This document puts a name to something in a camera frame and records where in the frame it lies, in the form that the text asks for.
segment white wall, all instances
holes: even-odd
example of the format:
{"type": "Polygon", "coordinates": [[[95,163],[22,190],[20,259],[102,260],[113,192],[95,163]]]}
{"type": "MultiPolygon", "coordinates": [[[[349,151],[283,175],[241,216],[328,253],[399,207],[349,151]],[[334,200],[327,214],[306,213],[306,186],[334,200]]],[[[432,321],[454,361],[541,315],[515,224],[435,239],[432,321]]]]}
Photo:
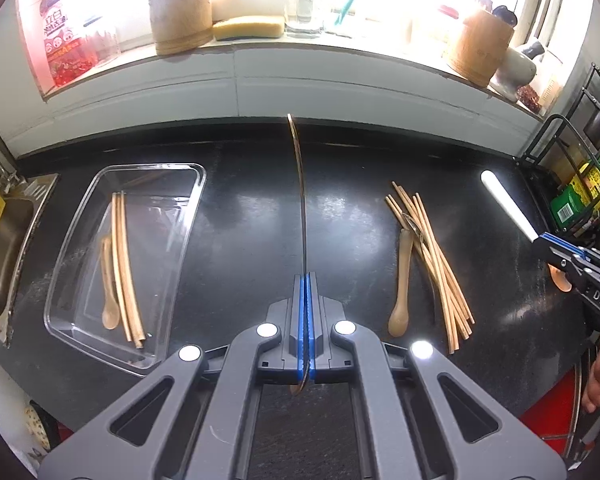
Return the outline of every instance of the white wall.
{"type": "Polygon", "coordinates": [[[562,0],[549,50],[562,61],[562,69],[555,75],[564,86],[580,55],[591,19],[594,0],[562,0]]]}
{"type": "MultiPolygon", "coordinates": [[[[582,49],[560,97],[558,97],[553,109],[554,112],[566,113],[580,91],[593,62],[600,67],[600,4],[597,0],[593,1],[589,27],[587,27],[582,49]]],[[[600,85],[595,85],[595,88],[598,90],[597,97],[600,98],[600,85]]],[[[581,108],[582,110],[579,110],[574,117],[574,124],[579,128],[584,126],[584,122],[593,110],[592,107],[586,105],[581,108]]]]}
{"type": "Polygon", "coordinates": [[[357,121],[519,153],[538,121],[492,94],[412,62],[315,45],[240,44],[152,59],[44,102],[15,0],[0,9],[0,134],[15,155],[98,132],[236,116],[357,121]]]}

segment clear plastic container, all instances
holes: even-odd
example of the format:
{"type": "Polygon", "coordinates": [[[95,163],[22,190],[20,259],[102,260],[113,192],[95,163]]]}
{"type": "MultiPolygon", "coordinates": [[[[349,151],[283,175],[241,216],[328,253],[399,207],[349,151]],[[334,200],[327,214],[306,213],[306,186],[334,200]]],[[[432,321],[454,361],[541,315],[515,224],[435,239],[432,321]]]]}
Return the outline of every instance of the clear plastic container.
{"type": "Polygon", "coordinates": [[[545,49],[542,56],[534,60],[536,64],[536,76],[529,86],[538,94],[538,106],[540,115],[543,116],[551,108],[562,85],[558,82],[562,73],[562,62],[549,50],[545,49]]]}
{"type": "Polygon", "coordinates": [[[86,191],[64,238],[45,305],[52,335],[96,359],[147,375],[166,357],[180,270],[206,173],[197,164],[109,166],[86,191]],[[102,322],[100,247],[111,231],[111,195],[125,194],[131,274],[146,334],[127,342],[102,322]]]}
{"type": "Polygon", "coordinates": [[[96,65],[103,65],[120,55],[116,27],[103,16],[91,16],[84,22],[86,41],[96,56],[96,65]]]}

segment wooden spoon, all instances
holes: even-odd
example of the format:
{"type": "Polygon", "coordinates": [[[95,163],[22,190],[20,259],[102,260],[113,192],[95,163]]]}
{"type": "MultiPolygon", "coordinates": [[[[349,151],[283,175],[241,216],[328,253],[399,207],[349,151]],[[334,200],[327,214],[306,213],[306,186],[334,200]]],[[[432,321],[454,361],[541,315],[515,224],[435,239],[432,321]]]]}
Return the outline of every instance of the wooden spoon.
{"type": "Polygon", "coordinates": [[[549,265],[549,274],[551,275],[551,279],[554,281],[555,286],[561,291],[569,292],[573,288],[573,285],[571,285],[571,282],[567,279],[567,275],[557,267],[549,265]]]}
{"type": "Polygon", "coordinates": [[[113,289],[113,262],[111,236],[106,235],[100,243],[100,269],[104,286],[104,307],[102,324],[104,328],[113,330],[120,323],[120,306],[113,289]]]}
{"type": "Polygon", "coordinates": [[[409,268],[411,265],[413,239],[414,233],[411,229],[402,229],[400,231],[400,241],[398,242],[398,295],[388,324],[389,334],[393,337],[404,335],[409,324],[407,294],[409,290],[409,268]]]}

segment white rolling pin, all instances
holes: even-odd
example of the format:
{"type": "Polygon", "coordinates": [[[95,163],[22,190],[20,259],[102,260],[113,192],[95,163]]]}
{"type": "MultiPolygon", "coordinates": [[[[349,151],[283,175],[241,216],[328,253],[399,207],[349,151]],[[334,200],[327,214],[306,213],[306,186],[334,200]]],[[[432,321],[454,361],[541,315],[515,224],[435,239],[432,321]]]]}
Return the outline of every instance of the white rolling pin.
{"type": "MultiPolygon", "coordinates": [[[[489,193],[496,199],[496,202],[500,204],[500,207],[504,209],[504,212],[511,218],[518,228],[525,234],[529,241],[533,242],[538,238],[538,233],[533,228],[526,216],[520,211],[518,204],[513,202],[513,199],[507,193],[507,190],[502,187],[502,184],[491,171],[483,171],[480,179],[487,188],[489,193]]],[[[555,286],[557,286],[563,292],[569,292],[571,290],[571,283],[567,280],[564,272],[560,269],[556,269],[554,266],[549,266],[549,273],[551,274],[552,280],[554,280],[555,286]]]]}

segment window sill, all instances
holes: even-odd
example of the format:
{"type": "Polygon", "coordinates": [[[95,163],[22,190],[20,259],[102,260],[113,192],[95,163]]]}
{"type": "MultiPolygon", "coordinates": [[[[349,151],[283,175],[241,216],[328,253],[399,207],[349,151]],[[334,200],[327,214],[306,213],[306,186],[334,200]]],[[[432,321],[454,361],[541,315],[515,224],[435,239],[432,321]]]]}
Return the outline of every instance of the window sill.
{"type": "MultiPolygon", "coordinates": [[[[405,62],[407,64],[417,66],[418,68],[427,70],[428,72],[436,73],[443,77],[453,79],[462,84],[470,86],[471,88],[475,88],[481,92],[484,92],[485,94],[488,94],[489,96],[495,97],[496,99],[513,106],[514,108],[517,108],[521,112],[524,112],[526,115],[535,118],[539,122],[542,121],[542,117],[540,115],[531,112],[520,102],[512,103],[511,101],[505,99],[503,96],[501,96],[491,88],[478,88],[474,86],[471,82],[469,82],[467,79],[465,79],[457,72],[455,72],[452,68],[450,68],[442,58],[426,56],[420,52],[402,52],[398,50],[393,50],[387,48],[385,44],[379,44],[378,42],[371,40],[354,40],[352,38],[344,38],[341,36],[336,36],[334,34],[321,34],[318,38],[290,38],[285,35],[282,38],[277,38],[275,40],[265,38],[248,38],[243,40],[229,41],[211,40],[208,43],[205,43],[204,45],[198,47],[197,49],[184,52],[182,54],[174,54],[174,56],[206,54],[213,50],[219,50],[221,52],[227,50],[237,50],[240,49],[242,46],[247,48],[257,48],[259,46],[271,47],[272,45],[279,46],[281,48],[298,46],[316,46],[328,48],[329,50],[355,51],[357,54],[360,54],[362,56],[378,56],[384,58],[391,58],[393,60],[397,60],[398,62],[405,62]]],[[[65,92],[84,81],[88,81],[100,75],[112,73],[127,66],[133,66],[139,63],[151,61],[153,59],[159,59],[161,57],[164,56],[158,56],[155,53],[155,45],[153,44],[127,50],[120,54],[120,56],[118,56],[116,59],[113,59],[108,63],[93,68],[89,72],[76,78],[67,85],[64,85],[60,88],[52,88],[47,94],[43,96],[43,100],[48,101],[54,96],[65,92]]]]}

